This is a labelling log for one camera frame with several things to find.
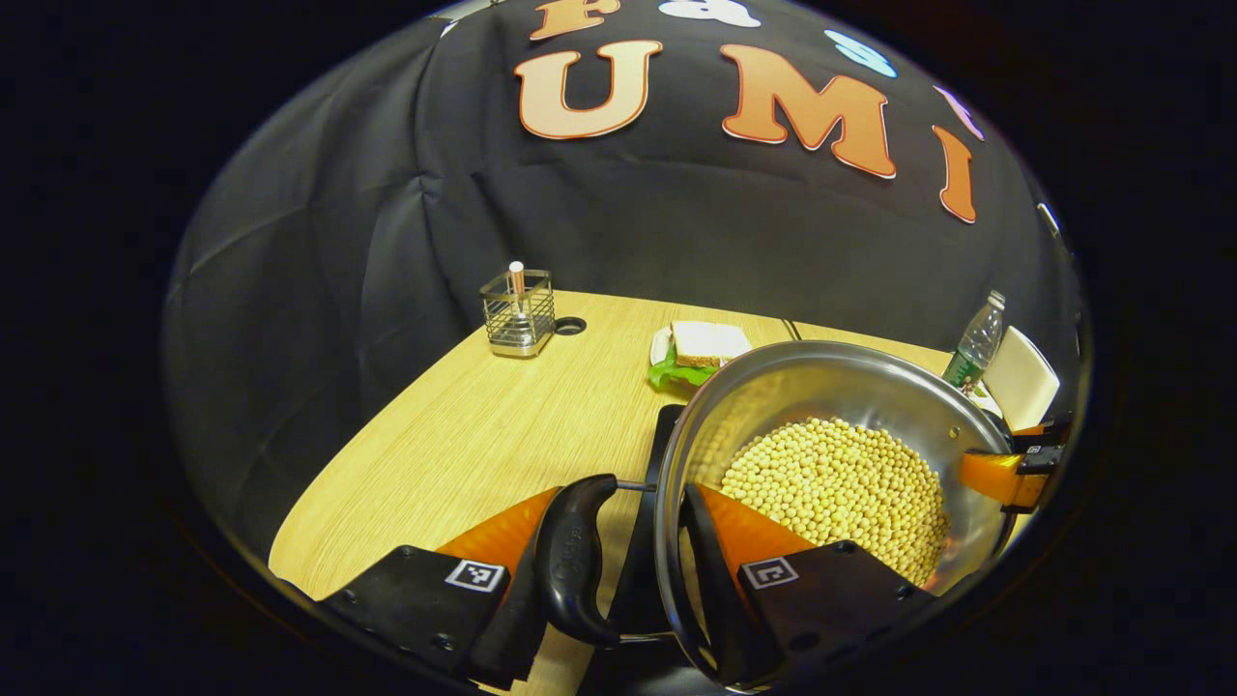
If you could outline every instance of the wooden table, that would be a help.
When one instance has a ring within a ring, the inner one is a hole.
[[[658,410],[683,403],[648,384],[653,333],[672,319],[741,325],[756,346],[790,340],[782,320],[724,309],[557,289],[557,314],[583,316],[533,360],[490,354],[485,329],[403,391],[318,475],[283,522],[271,571],[320,600],[401,544],[435,549],[507,507],[595,473],[643,481]],[[949,354],[797,323],[805,339],[856,342],[941,375]],[[597,602],[609,611],[637,496],[597,519]],[[575,694],[591,655],[552,627],[516,694]]]

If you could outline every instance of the lettuce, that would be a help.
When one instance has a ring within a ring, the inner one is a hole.
[[[666,360],[648,368],[648,382],[661,389],[669,380],[682,380],[693,387],[700,387],[709,377],[717,372],[717,368],[709,366],[705,368],[688,368],[678,366],[674,361],[678,352],[674,350],[674,341],[670,341],[670,350],[666,354]]]

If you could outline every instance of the plastic water bottle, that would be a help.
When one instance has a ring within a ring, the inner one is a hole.
[[[945,368],[943,380],[962,394],[970,394],[975,389],[983,377],[983,371],[992,363],[992,357],[997,355],[1001,336],[1004,334],[1004,323],[1001,319],[1003,310],[1004,295],[993,289],[988,293],[988,302],[976,312],[957,342],[957,351],[954,351],[954,360]]]

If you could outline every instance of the utensil holder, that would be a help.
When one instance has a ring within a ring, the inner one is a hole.
[[[481,286],[485,331],[495,356],[531,359],[554,334],[554,289],[549,271],[526,268],[524,291],[516,293],[511,273]]]

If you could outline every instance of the sandwich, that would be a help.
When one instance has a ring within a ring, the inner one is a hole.
[[[700,387],[727,362],[752,350],[743,329],[713,321],[670,321],[664,356],[658,360],[658,336],[649,357],[648,382],[661,389],[667,382]],[[666,335],[664,329],[659,335]]]

